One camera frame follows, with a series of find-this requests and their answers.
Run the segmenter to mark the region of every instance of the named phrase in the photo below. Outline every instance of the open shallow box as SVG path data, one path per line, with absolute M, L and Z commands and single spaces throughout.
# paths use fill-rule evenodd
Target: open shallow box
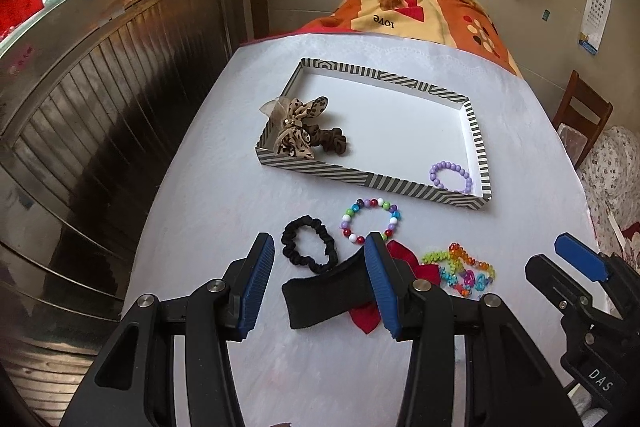
M 327 109 L 311 122 L 340 127 L 347 152 L 315 147 L 312 160 L 277 156 L 269 121 L 255 147 L 264 165 L 471 209 L 491 199 L 484 142 L 463 94 L 386 71 L 302 58 L 282 95 L 302 102 L 326 96 Z M 438 173 L 447 190 L 431 184 L 429 169 L 440 161 L 469 172 L 470 194 L 462 193 L 465 183 L 456 172 Z

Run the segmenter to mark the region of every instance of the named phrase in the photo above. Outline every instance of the black scrunchie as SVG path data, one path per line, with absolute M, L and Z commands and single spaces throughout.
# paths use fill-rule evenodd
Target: black scrunchie
M 329 258 L 329 261 L 327 261 L 325 264 L 318 264 L 313 257 L 310 257 L 308 255 L 300 255 L 298 250 L 296 250 L 295 242 L 296 230 L 300 227 L 311 227 L 312 229 L 316 230 L 316 233 L 326 245 L 326 247 L 324 248 L 324 254 Z M 338 254 L 335 251 L 334 238 L 329 235 L 329 233 L 326 231 L 326 227 L 319 219 L 315 219 L 311 216 L 302 216 L 291 221 L 284 228 L 284 232 L 282 232 L 282 243 L 284 245 L 282 253 L 291 261 L 292 264 L 302 264 L 302 266 L 308 266 L 309 270 L 311 270 L 313 273 L 324 273 L 327 270 L 331 270 L 335 265 L 338 264 Z

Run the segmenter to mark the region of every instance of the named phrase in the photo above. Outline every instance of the eye chart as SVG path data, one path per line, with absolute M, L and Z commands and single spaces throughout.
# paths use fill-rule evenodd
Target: eye chart
M 587 0 L 587 6 L 585 6 L 582 15 L 578 44 L 591 55 L 595 55 L 600 47 L 610 6 L 611 0 Z

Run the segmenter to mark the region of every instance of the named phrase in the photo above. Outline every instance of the red bow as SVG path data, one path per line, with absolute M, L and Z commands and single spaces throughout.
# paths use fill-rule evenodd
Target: red bow
M 418 279 L 427 279 L 431 284 L 440 286 L 440 269 L 437 264 L 419 264 L 414 252 L 393 239 L 386 244 L 386 248 L 394 259 L 406 261 Z M 375 301 L 349 310 L 349 314 L 353 323 L 367 334 L 380 324 L 380 312 Z

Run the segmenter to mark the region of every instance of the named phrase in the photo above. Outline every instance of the metal screw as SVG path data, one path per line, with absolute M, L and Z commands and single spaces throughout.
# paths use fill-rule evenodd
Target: metal screw
M 222 279 L 213 279 L 207 283 L 207 290 L 212 293 L 222 292 L 226 288 L 226 283 Z
M 497 308 L 502 304 L 502 299 L 494 293 L 489 293 L 484 296 L 484 304 L 489 306 L 489 308 Z
M 431 289 L 431 283 L 425 279 L 416 279 L 413 286 L 418 292 L 428 292 Z
M 144 295 L 138 297 L 138 300 L 136 302 L 141 308 L 146 308 L 147 306 L 151 306 L 151 304 L 153 304 L 154 296 L 149 293 L 145 293 Z

